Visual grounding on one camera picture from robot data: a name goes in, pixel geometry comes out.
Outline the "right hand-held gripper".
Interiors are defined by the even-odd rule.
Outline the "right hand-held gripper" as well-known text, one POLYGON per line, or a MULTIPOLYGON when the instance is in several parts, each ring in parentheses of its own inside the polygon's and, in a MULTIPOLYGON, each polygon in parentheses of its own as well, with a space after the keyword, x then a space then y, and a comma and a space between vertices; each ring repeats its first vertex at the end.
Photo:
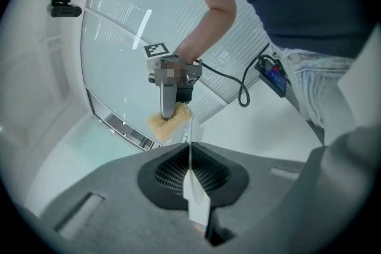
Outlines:
POLYGON ((169 52, 165 44, 144 47, 148 81, 160 87, 161 117, 169 120, 174 115, 176 103, 188 104, 192 100, 193 85, 202 76, 202 64, 188 64, 183 58, 169 52), (179 62, 185 67, 182 84, 170 81, 164 72, 164 62, 179 62))

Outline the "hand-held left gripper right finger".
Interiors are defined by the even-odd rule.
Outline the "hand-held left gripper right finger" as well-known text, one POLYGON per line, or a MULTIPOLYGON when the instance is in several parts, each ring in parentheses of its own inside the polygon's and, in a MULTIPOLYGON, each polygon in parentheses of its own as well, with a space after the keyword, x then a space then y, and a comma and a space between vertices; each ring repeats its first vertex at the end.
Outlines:
POLYGON ((191 253, 296 253, 306 164, 192 144, 196 173, 216 172, 205 239, 191 253))

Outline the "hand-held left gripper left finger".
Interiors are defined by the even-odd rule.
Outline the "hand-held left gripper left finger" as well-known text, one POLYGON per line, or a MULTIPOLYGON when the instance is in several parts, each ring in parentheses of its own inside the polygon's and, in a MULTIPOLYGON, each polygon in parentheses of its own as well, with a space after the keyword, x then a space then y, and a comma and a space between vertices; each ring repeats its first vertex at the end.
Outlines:
POLYGON ((155 206, 138 186, 149 161, 177 144, 115 159, 60 193, 40 220, 77 253, 212 253, 185 211, 155 206))

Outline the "person's right hand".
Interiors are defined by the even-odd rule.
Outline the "person's right hand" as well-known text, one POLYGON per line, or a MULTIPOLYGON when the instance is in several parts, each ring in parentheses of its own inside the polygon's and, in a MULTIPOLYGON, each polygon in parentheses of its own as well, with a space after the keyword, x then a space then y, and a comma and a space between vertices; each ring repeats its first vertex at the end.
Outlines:
POLYGON ((186 71, 185 67, 181 63, 174 61, 165 61, 164 66, 164 72, 167 78, 176 84, 182 84, 183 76, 186 71))

